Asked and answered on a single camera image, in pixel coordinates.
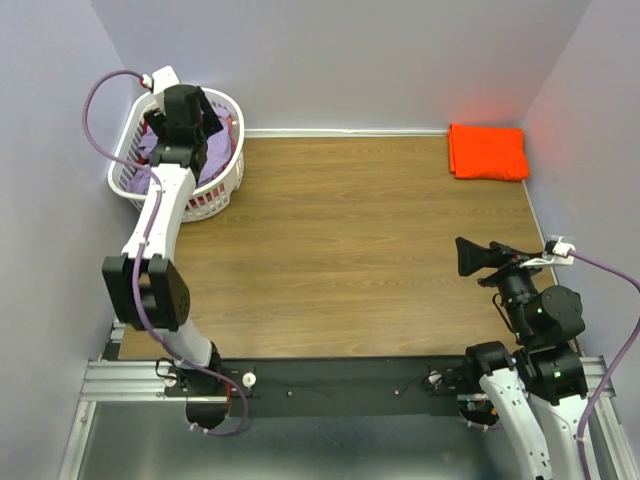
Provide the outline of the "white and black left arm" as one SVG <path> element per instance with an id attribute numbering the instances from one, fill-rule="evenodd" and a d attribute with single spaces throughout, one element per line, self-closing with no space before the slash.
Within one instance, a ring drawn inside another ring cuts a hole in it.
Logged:
<path id="1" fill-rule="evenodd" d="M 104 259 L 102 275 L 117 319 L 164 348 L 177 387 L 197 396 L 221 394 L 220 355 L 190 319 L 190 292 L 173 258 L 186 203 L 207 160 L 207 140 L 222 124 L 197 86 L 171 86 L 158 100 L 162 108 L 145 116 L 158 137 L 144 167 L 147 196 L 134 233 L 120 255 Z"/>

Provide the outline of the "lavender t shirt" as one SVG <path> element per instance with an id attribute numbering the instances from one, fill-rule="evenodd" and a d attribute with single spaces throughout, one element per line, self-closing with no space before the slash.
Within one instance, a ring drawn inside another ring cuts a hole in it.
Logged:
<path id="1" fill-rule="evenodd" d="M 230 111 L 216 104 L 212 104 L 213 110 L 222 123 L 223 129 L 208 138 L 207 160 L 200 172 L 197 186 L 201 187 L 214 180 L 226 168 L 230 162 L 234 150 L 235 140 L 231 135 L 232 116 Z M 137 162 L 146 165 L 158 143 L 157 135 L 144 123 L 144 130 L 137 147 Z M 126 191 L 138 195 L 146 195 L 149 188 L 149 173 L 143 170 L 135 170 L 131 180 L 128 181 Z"/>

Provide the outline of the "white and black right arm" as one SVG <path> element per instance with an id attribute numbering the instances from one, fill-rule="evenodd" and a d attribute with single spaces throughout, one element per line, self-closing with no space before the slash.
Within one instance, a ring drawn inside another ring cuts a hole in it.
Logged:
<path id="1" fill-rule="evenodd" d="M 557 284 L 538 290 L 533 277 L 572 265 L 574 246 L 563 238 L 537 253 L 498 242 L 483 247 L 455 240 L 458 273 L 494 288 L 518 348 L 497 341 L 471 346 L 460 367 L 462 384 L 488 396 L 525 479 L 588 479 L 595 460 L 588 441 L 588 386 L 583 363 L 570 345 L 585 329 L 580 295 Z"/>

